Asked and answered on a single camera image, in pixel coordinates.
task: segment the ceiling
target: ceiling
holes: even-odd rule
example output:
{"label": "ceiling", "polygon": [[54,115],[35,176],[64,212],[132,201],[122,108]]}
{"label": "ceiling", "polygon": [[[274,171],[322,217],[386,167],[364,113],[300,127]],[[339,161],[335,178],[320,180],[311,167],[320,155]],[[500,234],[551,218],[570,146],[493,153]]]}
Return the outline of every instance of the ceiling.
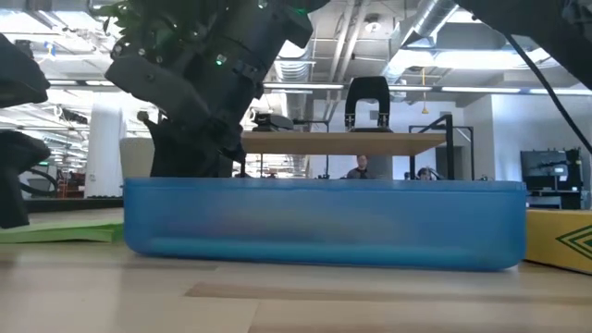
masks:
{"label": "ceiling", "polygon": [[[24,126],[35,128],[37,136],[47,136],[56,141],[75,142],[74,148],[84,153],[84,144],[88,139],[88,129],[66,130],[76,127],[71,121],[61,117],[63,110],[86,117],[92,121],[93,92],[108,90],[116,92],[113,87],[103,85],[103,73],[107,70],[111,60],[109,52],[118,36],[117,27],[110,25],[108,33],[103,32],[105,18],[93,18],[88,14],[86,0],[45,0],[43,4],[50,4],[51,11],[24,10],[29,1],[12,0],[0,1],[0,32],[8,39],[31,41],[31,49],[35,59],[49,80],[86,80],[87,87],[53,89],[49,92],[49,101],[39,105],[22,105],[0,110],[0,127]],[[354,1],[331,1],[327,6],[314,12],[311,19],[315,31],[309,43],[310,66],[307,80],[312,82],[349,82],[359,76],[381,75],[385,67],[394,56],[391,37],[398,22],[413,19],[419,0],[383,0],[370,1],[364,8],[364,23],[357,38],[352,38],[352,31],[356,27],[360,6],[353,8],[351,21],[345,22],[344,13]],[[95,2],[97,7],[109,4],[108,1]],[[367,30],[366,19],[379,23],[379,28]],[[338,48],[340,33],[346,30],[350,34],[345,40],[341,56],[339,57],[339,72],[343,75],[331,79],[330,72],[334,55]],[[436,53],[449,50],[487,50],[497,41],[499,36],[478,21],[471,21],[470,15],[462,10],[452,16],[444,28],[438,33]],[[521,43],[525,48],[536,49],[527,39]],[[353,46],[351,55],[347,54],[349,45]],[[541,66],[551,83],[556,87],[570,87],[576,83],[575,79],[563,68],[557,66]],[[278,68],[269,74],[269,80],[279,80]],[[525,69],[508,68],[450,68],[424,66],[404,69],[399,82],[407,84],[447,85],[447,86],[537,86],[536,78]],[[314,92],[309,99],[325,99],[325,92]],[[405,103],[415,103],[426,98],[431,101],[455,101],[462,107],[470,104],[478,96],[458,93],[429,93],[426,97],[421,92],[407,92],[401,98]],[[287,98],[285,93],[268,93],[261,100],[253,101],[252,108],[259,111],[273,111],[288,114],[293,98]],[[131,108],[128,119],[130,135],[146,136],[146,130],[136,120],[136,111],[148,111],[152,119],[157,118],[157,109],[152,105],[136,101],[137,107]],[[323,115],[314,112],[305,113],[308,118],[320,118]],[[253,124],[248,118],[243,121],[245,129],[249,130]],[[260,159],[251,156],[252,170],[258,171]],[[278,168],[290,169],[293,166],[291,156],[266,157],[265,170]]]}

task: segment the translucent blue container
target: translucent blue container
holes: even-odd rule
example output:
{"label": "translucent blue container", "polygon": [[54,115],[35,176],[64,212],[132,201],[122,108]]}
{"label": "translucent blue container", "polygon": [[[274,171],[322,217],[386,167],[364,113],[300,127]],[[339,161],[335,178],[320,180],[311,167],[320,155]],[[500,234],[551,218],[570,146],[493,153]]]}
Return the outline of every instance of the translucent blue container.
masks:
{"label": "translucent blue container", "polygon": [[517,182],[128,179],[124,195],[147,255],[492,271],[525,253]]}

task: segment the wooden shelf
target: wooden shelf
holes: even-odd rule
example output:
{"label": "wooden shelf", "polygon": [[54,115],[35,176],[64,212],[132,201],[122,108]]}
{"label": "wooden shelf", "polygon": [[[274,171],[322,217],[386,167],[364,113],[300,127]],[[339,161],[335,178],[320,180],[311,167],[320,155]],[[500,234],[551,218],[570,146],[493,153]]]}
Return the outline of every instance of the wooden shelf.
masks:
{"label": "wooden shelf", "polygon": [[311,133],[244,132],[242,144],[249,154],[341,154],[411,156],[446,141],[432,133]]}

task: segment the yellow object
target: yellow object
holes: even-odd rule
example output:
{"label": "yellow object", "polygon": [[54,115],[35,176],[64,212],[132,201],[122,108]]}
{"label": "yellow object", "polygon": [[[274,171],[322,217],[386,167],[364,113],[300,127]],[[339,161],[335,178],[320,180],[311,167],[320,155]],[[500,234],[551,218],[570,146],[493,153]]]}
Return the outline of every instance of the yellow object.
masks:
{"label": "yellow object", "polygon": [[529,210],[526,260],[592,274],[592,212]]}

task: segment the wooden platform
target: wooden platform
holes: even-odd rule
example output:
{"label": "wooden platform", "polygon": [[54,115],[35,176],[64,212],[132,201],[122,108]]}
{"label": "wooden platform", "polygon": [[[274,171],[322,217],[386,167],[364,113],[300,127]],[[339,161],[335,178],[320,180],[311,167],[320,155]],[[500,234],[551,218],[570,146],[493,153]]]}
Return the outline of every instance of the wooden platform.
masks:
{"label": "wooden platform", "polygon": [[592,212],[529,210],[527,232],[526,259],[592,274]]}
{"label": "wooden platform", "polygon": [[183,261],[91,243],[0,245],[0,332],[587,333],[590,286],[592,277],[531,264],[483,274]]}
{"label": "wooden platform", "polygon": [[446,141],[444,134],[244,132],[250,154],[342,154],[411,156]]}

